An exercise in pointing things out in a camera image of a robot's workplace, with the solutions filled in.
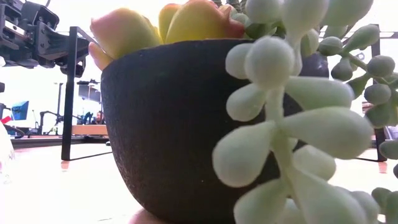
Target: cable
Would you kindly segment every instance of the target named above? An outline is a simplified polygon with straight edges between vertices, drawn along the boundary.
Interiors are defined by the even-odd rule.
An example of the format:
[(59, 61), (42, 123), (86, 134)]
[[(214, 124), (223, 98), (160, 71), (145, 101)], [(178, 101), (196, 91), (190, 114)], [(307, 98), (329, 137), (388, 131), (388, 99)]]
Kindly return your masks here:
[(19, 134), (19, 136), (16, 136), (15, 139), (20, 139), (25, 136), (25, 132), (21, 131), (20, 129), (11, 127), (10, 125), (6, 124), (4, 124), (4, 127), (6, 128), (7, 131), (15, 131)]

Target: wooden table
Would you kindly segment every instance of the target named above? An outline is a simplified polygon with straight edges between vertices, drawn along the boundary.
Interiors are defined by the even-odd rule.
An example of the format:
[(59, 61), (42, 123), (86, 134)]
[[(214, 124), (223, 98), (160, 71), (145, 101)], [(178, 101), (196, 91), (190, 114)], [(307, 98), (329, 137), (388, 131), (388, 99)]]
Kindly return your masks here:
[[(60, 160), (60, 150), (54, 146), (16, 151), (13, 183), (2, 185), (0, 212), (5, 214), (0, 214), (0, 223), (164, 224), (131, 196), (112, 154), (67, 162)], [(106, 151), (109, 147), (103, 144), (72, 146), (72, 156)], [(367, 154), (374, 156), (374, 151), (363, 156)], [(392, 174), (396, 163), (337, 161), (330, 182), (369, 193), (375, 187), (398, 190)]]

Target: robotic arm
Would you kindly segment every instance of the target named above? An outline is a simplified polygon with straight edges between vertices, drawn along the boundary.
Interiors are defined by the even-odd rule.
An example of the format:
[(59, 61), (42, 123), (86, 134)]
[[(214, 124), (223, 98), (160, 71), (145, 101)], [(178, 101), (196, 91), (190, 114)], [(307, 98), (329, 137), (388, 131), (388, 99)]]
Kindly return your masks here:
[[(5, 67), (59, 66), (61, 72), (67, 74), (68, 36), (55, 31), (59, 20), (46, 6), (29, 1), (0, 0), (0, 57)], [(77, 78), (85, 70), (90, 42), (94, 42), (91, 37), (78, 37)]]

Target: dark gray pot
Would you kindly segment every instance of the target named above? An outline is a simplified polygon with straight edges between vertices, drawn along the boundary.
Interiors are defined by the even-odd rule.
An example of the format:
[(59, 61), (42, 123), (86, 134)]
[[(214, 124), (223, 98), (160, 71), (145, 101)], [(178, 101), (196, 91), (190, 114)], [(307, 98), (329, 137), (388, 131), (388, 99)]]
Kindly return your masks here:
[[(224, 64), (228, 51), (243, 42), (248, 40), (162, 45), (127, 55), (103, 71), (103, 106), (116, 164), (134, 198), (167, 222), (234, 223), (237, 199), (279, 176), (273, 156), (249, 187), (229, 188), (213, 171), (216, 143), (239, 126), (264, 120), (260, 114), (240, 123), (226, 113), (229, 95), (248, 84), (228, 75)], [(303, 61), (302, 74), (328, 77), (327, 61), (312, 55)], [(289, 97), (284, 106), (286, 115), (300, 111)]]

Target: textured pot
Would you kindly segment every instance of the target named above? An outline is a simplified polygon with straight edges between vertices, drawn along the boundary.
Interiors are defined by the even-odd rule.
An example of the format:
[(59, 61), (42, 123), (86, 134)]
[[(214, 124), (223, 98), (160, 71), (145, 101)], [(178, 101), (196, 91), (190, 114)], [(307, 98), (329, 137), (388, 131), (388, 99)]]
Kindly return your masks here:
[[(170, 223), (231, 224), (233, 206), (249, 189), (279, 176), (270, 156), (249, 187), (232, 189), (216, 177), (211, 153), (241, 123), (226, 113), (229, 95), (248, 84), (225, 72), (228, 51), (247, 40), (181, 42), (114, 61), (102, 74), (106, 125), (119, 171), (134, 198)], [(318, 54), (303, 75), (328, 77)], [(300, 107), (285, 97), (285, 114)]]

